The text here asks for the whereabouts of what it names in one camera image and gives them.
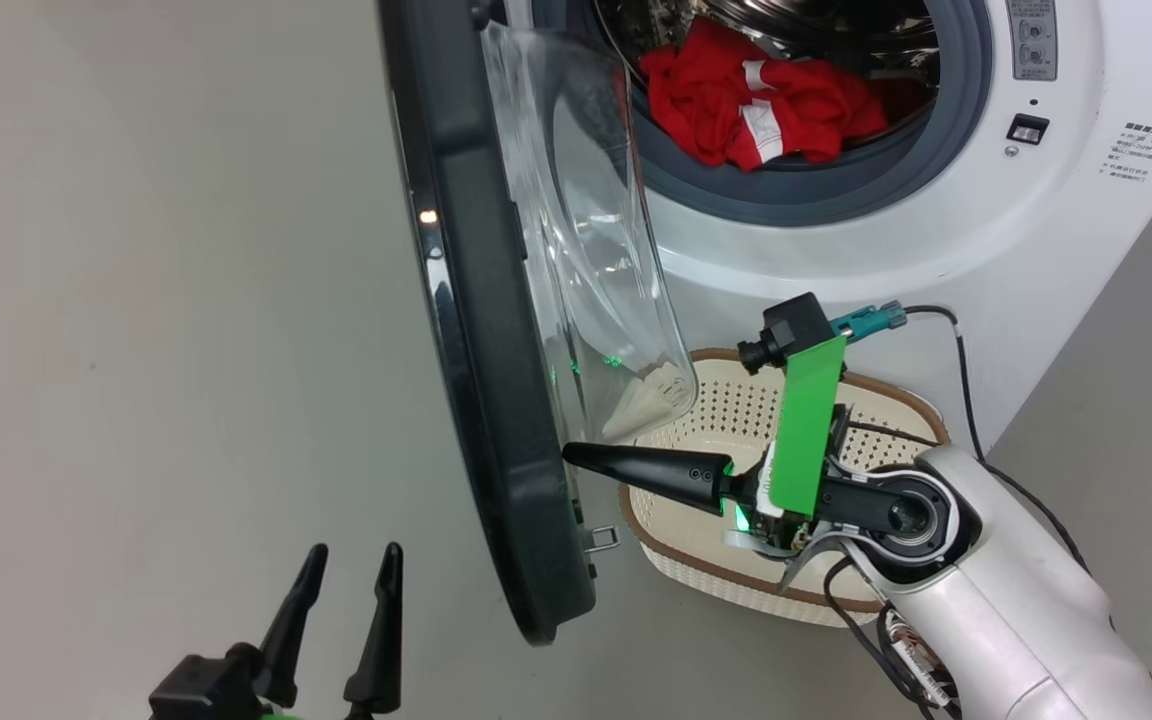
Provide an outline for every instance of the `washing machine door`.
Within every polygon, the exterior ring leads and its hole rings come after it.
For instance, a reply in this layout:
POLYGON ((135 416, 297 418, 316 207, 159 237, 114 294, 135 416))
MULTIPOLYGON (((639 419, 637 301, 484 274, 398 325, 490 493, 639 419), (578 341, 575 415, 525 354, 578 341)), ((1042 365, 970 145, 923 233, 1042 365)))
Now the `washing machine door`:
MULTIPOLYGON (((468 478, 518 628, 545 644, 594 606, 590 553, 600 548, 562 444, 624 442, 675 419, 696 382, 664 295, 626 106, 607 127, 577 122, 567 100, 518 109, 535 98, 520 94, 525 78, 506 77, 515 60, 503 54, 524 50, 498 35, 485 60, 485 33, 507 32, 492 15, 472 0, 380 2, 417 252, 468 478), (555 131, 566 141, 540 141, 532 156, 529 142, 555 131), (613 151, 591 137, 609 135, 622 138, 613 151)), ((614 94, 614 67, 607 74, 598 58, 553 65, 576 68, 567 81, 602 78, 584 92, 614 94)), ((576 105, 579 115, 601 104, 576 105)))

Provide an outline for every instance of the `warning label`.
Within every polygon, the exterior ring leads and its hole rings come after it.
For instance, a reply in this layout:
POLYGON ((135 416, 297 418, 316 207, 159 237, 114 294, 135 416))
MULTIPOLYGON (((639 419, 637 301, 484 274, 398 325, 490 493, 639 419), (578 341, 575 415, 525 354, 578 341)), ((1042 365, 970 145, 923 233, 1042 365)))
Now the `warning label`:
POLYGON ((1126 123, 1101 162, 1102 176, 1146 182, 1152 169, 1152 126, 1126 123))

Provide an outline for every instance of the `green light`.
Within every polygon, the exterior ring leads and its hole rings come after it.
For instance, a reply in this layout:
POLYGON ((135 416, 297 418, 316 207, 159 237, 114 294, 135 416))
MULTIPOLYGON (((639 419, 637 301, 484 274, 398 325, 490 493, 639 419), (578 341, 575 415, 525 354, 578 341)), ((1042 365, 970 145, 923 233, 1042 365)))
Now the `green light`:
POLYGON ((740 532, 742 532, 742 533, 748 533, 749 532, 749 518, 745 518, 745 511, 740 509, 740 505, 736 505, 735 502, 728 501, 727 498, 725 497, 723 498, 723 517, 725 518, 727 516, 727 509, 728 509, 728 507, 730 507, 733 510, 736 511, 736 529, 740 530, 740 532))

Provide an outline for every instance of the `green bracket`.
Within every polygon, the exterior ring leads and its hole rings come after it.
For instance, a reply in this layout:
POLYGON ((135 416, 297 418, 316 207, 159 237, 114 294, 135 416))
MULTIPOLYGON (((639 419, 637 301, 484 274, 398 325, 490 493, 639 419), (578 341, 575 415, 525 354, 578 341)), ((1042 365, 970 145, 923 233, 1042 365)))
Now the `green bracket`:
POLYGON ((829 441, 829 423, 842 377, 847 338, 833 338, 788 357, 776 455, 772 462, 768 500, 805 518, 814 516, 820 464, 829 441))

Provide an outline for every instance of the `laundry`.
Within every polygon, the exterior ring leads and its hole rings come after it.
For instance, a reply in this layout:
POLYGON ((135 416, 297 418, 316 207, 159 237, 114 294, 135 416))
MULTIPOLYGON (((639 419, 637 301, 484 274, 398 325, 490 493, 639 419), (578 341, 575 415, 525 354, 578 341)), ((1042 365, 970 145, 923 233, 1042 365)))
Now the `laundry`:
POLYGON ((682 50, 650 51, 641 69, 652 119, 705 165, 749 172, 791 152, 829 162, 846 138, 887 128, 865 81, 826 60, 772 59, 707 18, 691 23, 682 50))

